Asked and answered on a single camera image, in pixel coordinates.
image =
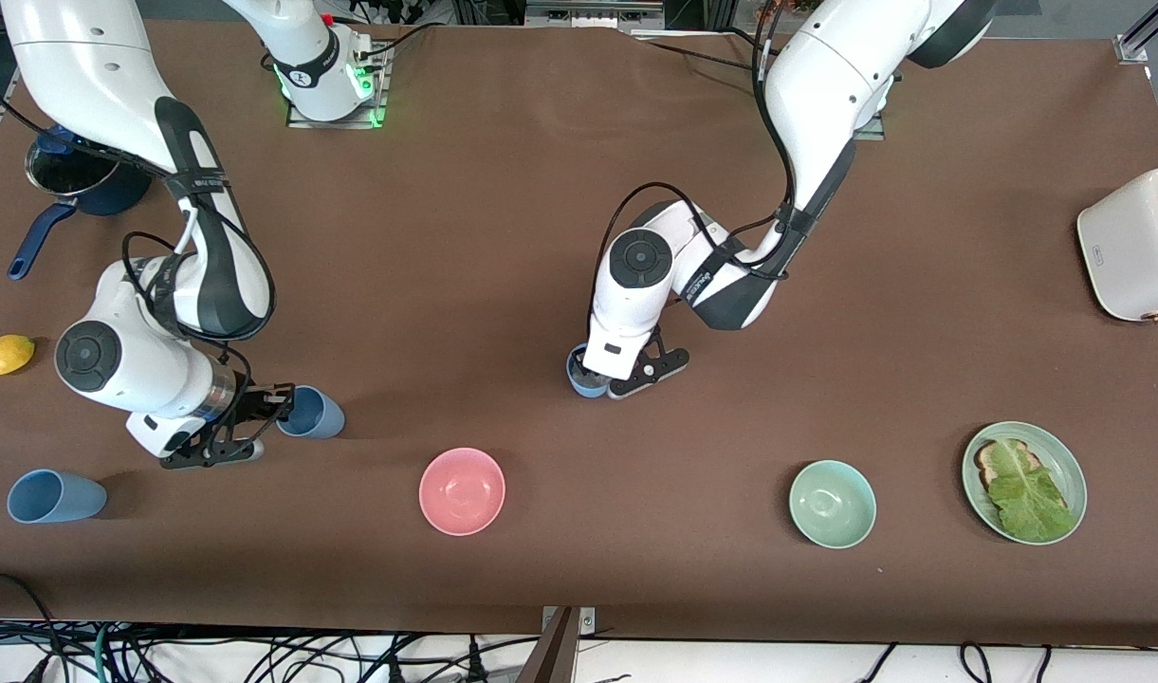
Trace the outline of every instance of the white floor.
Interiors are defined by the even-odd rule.
[[[510,636],[479,637],[479,642],[498,644]],[[387,637],[360,639],[364,653],[378,655],[388,647]],[[405,658],[463,656],[469,639],[456,636],[432,636],[410,645]],[[483,655],[488,670],[514,669],[522,664],[530,644],[513,645]],[[353,653],[350,644],[334,649]],[[166,645],[153,648],[151,659],[171,683],[242,683],[267,648],[258,644]],[[691,644],[690,641],[618,641],[591,640],[579,647],[574,666],[574,683],[856,683],[868,674],[882,645],[834,644]],[[1033,683],[1042,649],[987,648],[996,683]],[[0,683],[21,681],[39,659],[38,649],[29,645],[0,645]],[[288,664],[301,659],[290,658],[274,677],[284,681]],[[343,670],[345,682],[358,678],[358,666],[344,660],[324,660]],[[63,681],[57,662],[51,662],[45,682]],[[438,666],[404,667],[409,683],[422,681]],[[74,675],[79,683],[93,683],[85,671]],[[457,674],[440,675],[434,682],[452,683]],[[307,667],[294,683],[337,683],[339,675],[318,667]],[[371,678],[386,683],[388,669]],[[1046,671],[1046,683],[1100,683],[1129,681],[1158,682],[1158,653],[1133,649],[1057,648]],[[900,645],[878,675],[877,683],[972,683],[961,669],[957,647]]]

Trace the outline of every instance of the pink bowl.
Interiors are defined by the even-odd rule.
[[[448,536],[469,536],[499,516],[506,482],[499,463],[478,449],[437,455],[418,483],[423,516]]]

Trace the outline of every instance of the white toaster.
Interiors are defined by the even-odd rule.
[[[1106,313],[1158,320],[1158,169],[1126,183],[1077,218],[1089,278]]]

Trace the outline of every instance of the round black joint cap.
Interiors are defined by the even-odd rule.
[[[670,247],[652,230],[626,230],[613,242],[609,267],[617,285],[628,289],[655,286],[670,272]]]
[[[119,367],[119,337],[96,320],[72,325],[56,347],[56,368],[79,391],[97,391]]]

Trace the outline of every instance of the bread slice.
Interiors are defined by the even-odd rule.
[[[1017,446],[1017,453],[1020,453],[1021,457],[1025,457],[1025,461],[1029,463],[1029,470],[1039,470],[1039,468],[1043,467],[1042,461],[1038,458],[1038,455],[1034,455],[1033,450],[1029,450],[1028,443],[1018,439],[1013,439],[1012,441],[1013,445]],[[984,489],[990,487],[992,480],[995,480],[996,476],[998,476],[996,475],[995,467],[991,463],[991,453],[995,449],[996,442],[990,441],[987,446],[982,447],[982,449],[979,449],[976,455],[974,455],[974,464],[979,468],[979,479],[982,479],[982,487]],[[1068,501],[1064,501],[1063,497],[1060,497],[1060,505],[1067,508]]]

